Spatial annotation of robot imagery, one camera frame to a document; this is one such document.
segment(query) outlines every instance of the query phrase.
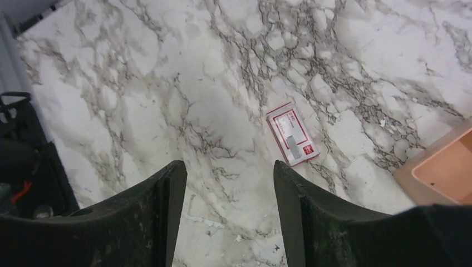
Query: red strap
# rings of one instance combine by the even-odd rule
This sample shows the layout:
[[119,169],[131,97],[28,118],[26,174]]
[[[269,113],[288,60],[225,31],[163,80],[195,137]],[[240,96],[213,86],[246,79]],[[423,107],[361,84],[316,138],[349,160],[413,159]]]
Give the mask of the red strap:
[[24,194],[26,194],[26,192],[30,189],[31,185],[33,183],[31,182],[28,182],[28,181],[24,181],[24,187],[23,187],[23,190],[19,193],[17,193],[13,198],[12,198],[12,202],[14,204],[16,204],[16,201]]

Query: white marble surface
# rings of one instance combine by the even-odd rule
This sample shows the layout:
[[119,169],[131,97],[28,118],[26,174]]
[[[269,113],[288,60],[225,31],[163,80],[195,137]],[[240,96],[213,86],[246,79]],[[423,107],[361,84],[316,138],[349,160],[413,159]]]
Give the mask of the white marble surface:
[[188,168],[174,266],[286,266],[265,113],[321,155],[295,169],[387,213],[391,172],[472,114],[472,4],[74,0],[18,40],[82,207]]

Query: black object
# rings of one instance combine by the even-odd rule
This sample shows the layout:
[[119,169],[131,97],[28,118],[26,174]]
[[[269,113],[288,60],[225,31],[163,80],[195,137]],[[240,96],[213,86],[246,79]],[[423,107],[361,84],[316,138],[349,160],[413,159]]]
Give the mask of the black object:
[[0,215],[0,266],[171,267],[186,184],[182,161],[69,217]]
[[[6,103],[6,98],[16,101]],[[33,218],[40,205],[49,205],[55,215],[66,216],[78,210],[55,145],[48,142],[25,92],[0,94],[0,182],[12,185],[13,193],[29,190],[17,201],[19,215]]]
[[347,202],[281,161],[274,185],[290,267],[472,266],[472,207],[390,216]]
[[10,185],[0,183],[0,215],[18,215],[16,207],[11,202],[12,197]]

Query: red and white package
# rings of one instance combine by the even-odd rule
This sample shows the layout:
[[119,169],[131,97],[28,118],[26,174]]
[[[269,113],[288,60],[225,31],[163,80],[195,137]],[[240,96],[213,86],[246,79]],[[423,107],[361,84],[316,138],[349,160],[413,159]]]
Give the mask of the red and white package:
[[267,113],[267,122],[288,165],[294,166],[318,156],[319,151],[295,104],[289,102]]

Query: red label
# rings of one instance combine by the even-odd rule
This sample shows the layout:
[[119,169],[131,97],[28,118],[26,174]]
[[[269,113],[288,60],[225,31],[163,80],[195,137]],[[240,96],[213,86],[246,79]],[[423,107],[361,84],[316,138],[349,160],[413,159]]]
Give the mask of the red label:
[[314,152],[313,147],[311,145],[305,146],[303,148],[303,151],[305,151],[305,155],[308,155]]

